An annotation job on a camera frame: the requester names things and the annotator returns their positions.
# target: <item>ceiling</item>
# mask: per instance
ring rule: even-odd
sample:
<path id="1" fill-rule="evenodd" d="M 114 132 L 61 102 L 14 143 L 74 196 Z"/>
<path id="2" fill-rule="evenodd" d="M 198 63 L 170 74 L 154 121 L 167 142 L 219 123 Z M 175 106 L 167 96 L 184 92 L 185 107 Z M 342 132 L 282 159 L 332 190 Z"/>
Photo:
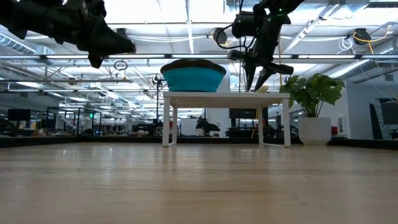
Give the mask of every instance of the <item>ceiling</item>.
<path id="1" fill-rule="evenodd" d="M 216 27 L 225 27 L 234 21 L 237 13 L 236 6 L 232 3 L 227 5 L 225 0 L 105 0 L 106 22 L 110 28 L 126 28 L 127 35 L 136 43 L 137 54 L 227 54 L 227 50 L 223 50 L 217 46 L 212 38 L 207 38 L 207 34 L 214 31 Z M 258 1 L 247 0 L 243 9 L 250 11 L 252 6 Z M 357 54 L 370 54 L 368 45 L 352 45 L 352 49 L 342 48 L 342 41 L 347 34 L 352 34 L 355 28 L 366 28 L 373 39 L 381 39 L 373 43 L 375 51 L 379 46 L 391 41 L 397 37 L 398 25 L 398 9 L 397 8 L 367 8 L 369 1 L 365 0 L 346 0 L 346 4 L 333 5 L 338 11 L 330 13 L 323 21 L 318 21 L 320 13 L 328 6 L 327 0 L 305 1 L 300 7 L 289 14 L 292 21 L 291 25 L 283 26 L 281 32 L 281 53 L 282 54 L 352 54 L 352 49 Z M 295 42 L 296 36 L 303 31 L 307 32 L 299 41 Z M 15 38 L 20 43 L 28 46 L 46 46 L 55 55 L 74 55 L 86 54 L 80 52 L 74 45 L 64 43 L 57 44 L 53 39 L 46 36 L 29 32 L 26 40 L 19 40 L 17 37 L 6 30 L 0 29 L 0 34 L 7 34 Z M 228 35 L 228 46 L 239 45 L 231 30 L 226 31 Z M 0 54 L 17 55 L 21 54 L 9 47 L 0 45 Z M 13 65 L 19 68 L 19 78 L 26 79 L 43 79 L 45 74 L 51 75 L 49 79 L 65 80 L 68 78 L 76 78 L 78 80 L 93 80 L 91 88 L 102 88 L 104 90 L 150 90 L 153 89 L 152 77 L 160 74 L 160 68 L 170 63 L 168 59 L 150 59 L 148 60 L 125 60 L 129 67 L 125 71 L 114 71 L 113 63 L 110 60 L 104 62 L 104 66 L 100 69 L 91 68 L 87 60 L 52 60 L 52 65 L 38 63 L 33 60 L 0 60 L 0 63 L 6 62 L 7 65 Z M 214 60 L 214 62 L 222 64 L 231 74 L 231 89 L 239 88 L 239 66 L 237 62 L 227 60 Z M 311 60 L 310 63 L 302 60 L 283 60 L 295 69 L 294 75 L 310 77 L 317 72 L 326 72 L 340 64 L 355 62 L 332 62 L 324 60 Z M 380 72 L 383 68 L 374 68 L 369 73 Z M 3 79 L 12 79 L 10 75 L 1 76 Z M 124 82 L 101 82 L 103 80 L 122 80 L 126 77 L 132 83 Z M 277 90 L 280 86 L 280 76 L 273 75 L 265 85 L 270 89 Z M 347 79 L 349 82 L 363 78 L 363 74 L 357 77 Z M 383 84 L 383 78 L 373 79 L 377 84 Z M 369 82 L 362 82 L 360 85 L 369 85 Z M 47 85 L 53 89 L 90 89 L 90 85 L 78 83 L 77 85 L 69 85 L 67 83 L 53 83 Z M 18 84 L 13 84 L 13 88 L 27 88 Z M 59 93 L 62 96 L 70 96 L 72 93 Z M 130 104 L 145 103 L 147 105 L 155 105 L 155 92 L 147 93 L 118 93 L 118 96 L 126 100 Z M 92 103 L 115 103 L 105 98 L 98 98 L 97 93 L 78 95 L 80 98 L 87 98 Z M 190 115 L 190 113 L 182 113 L 182 116 Z M 153 114 L 150 109 L 139 112 L 141 115 Z"/>

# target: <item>robotic arm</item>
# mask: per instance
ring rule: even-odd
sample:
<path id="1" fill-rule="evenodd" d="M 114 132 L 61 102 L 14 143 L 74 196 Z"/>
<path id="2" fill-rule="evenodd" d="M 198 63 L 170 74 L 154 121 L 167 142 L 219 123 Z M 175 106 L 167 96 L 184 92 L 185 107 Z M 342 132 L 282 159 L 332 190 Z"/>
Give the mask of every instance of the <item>robotic arm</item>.
<path id="1" fill-rule="evenodd" d="M 293 67 L 277 65 L 272 61 L 282 26 L 291 24 L 287 14 L 294 11 L 302 2 L 304 0 L 263 0 L 253 7 L 253 12 L 241 11 L 236 15 L 231 25 L 232 34 L 236 38 L 252 36 L 257 39 L 253 48 L 246 47 L 245 52 L 232 50 L 228 55 L 232 60 L 243 61 L 243 69 L 247 76 L 247 91 L 250 90 L 258 66 L 262 66 L 263 69 L 254 90 L 258 90 L 275 73 L 293 73 Z M 269 9 L 270 14 L 267 14 L 265 9 Z"/>
<path id="2" fill-rule="evenodd" d="M 88 51 L 93 67 L 112 54 L 136 53 L 136 46 L 105 23 L 103 0 L 1 0 L 0 24 L 25 39 L 31 30 Z"/>

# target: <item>potted plant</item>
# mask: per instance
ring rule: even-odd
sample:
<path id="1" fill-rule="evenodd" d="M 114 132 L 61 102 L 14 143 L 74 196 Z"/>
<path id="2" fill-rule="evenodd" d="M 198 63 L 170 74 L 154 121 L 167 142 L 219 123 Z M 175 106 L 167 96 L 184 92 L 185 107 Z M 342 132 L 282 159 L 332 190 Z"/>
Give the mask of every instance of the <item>potted plant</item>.
<path id="1" fill-rule="evenodd" d="M 281 86 L 281 93 L 290 93 L 289 108 L 296 101 L 307 116 L 298 119 L 298 136 L 305 145 L 326 145 L 330 141 L 331 119 L 318 116 L 324 102 L 335 105 L 343 88 L 345 84 L 340 79 L 319 73 L 308 80 L 292 76 Z"/>

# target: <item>table leg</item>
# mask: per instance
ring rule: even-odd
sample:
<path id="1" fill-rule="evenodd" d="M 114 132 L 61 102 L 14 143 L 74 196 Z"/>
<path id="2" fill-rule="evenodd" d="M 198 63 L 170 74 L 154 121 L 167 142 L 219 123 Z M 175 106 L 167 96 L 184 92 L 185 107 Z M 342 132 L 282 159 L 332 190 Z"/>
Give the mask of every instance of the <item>table leg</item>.
<path id="1" fill-rule="evenodd" d="M 170 98 L 164 98 L 164 108 L 163 108 L 163 147 L 169 146 L 170 137 Z"/>
<path id="2" fill-rule="evenodd" d="M 177 114 L 178 114 L 178 108 L 177 106 L 173 106 L 173 136 L 172 136 L 172 143 L 170 146 L 175 145 L 177 143 Z"/>
<path id="3" fill-rule="evenodd" d="M 289 99 L 282 100 L 285 147 L 290 147 Z"/>
<path id="4" fill-rule="evenodd" d="M 257 113 L 259 115 L 259 123 L 258 123 L 258 128 L 259 128 L 259 144 L 264 144 L 264 127 L 262 125 L 262 106 L 257 107 Z"/>

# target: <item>black baseboard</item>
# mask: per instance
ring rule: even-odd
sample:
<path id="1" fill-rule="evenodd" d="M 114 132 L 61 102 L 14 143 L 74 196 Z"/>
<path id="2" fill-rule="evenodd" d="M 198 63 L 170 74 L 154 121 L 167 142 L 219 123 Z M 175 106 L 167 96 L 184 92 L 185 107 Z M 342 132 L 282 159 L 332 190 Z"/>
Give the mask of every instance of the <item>black baseboard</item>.
<path id="1" fill-rule="evenodd" d="M 49 144 L 68 144 L 77 142 L 129 142 L 129 143 L 162 143 L 162 138 L 131 138 L 131 137 L 42 137 L 42 138 L 1 138 L 0 148 L 39 146 Z M 283 139 L 264 139 L 269 144 L 283 144 Z M 258 144 L 258 139 L 248 138 L 178 138 L 177 143 L 183 144 Z M 292 144 L 302 144 L 298 138 L 292 138 Z M 363 147 L 371 149 L 398 150 L 398 141 L 332 139 L 330 146 Z"/>

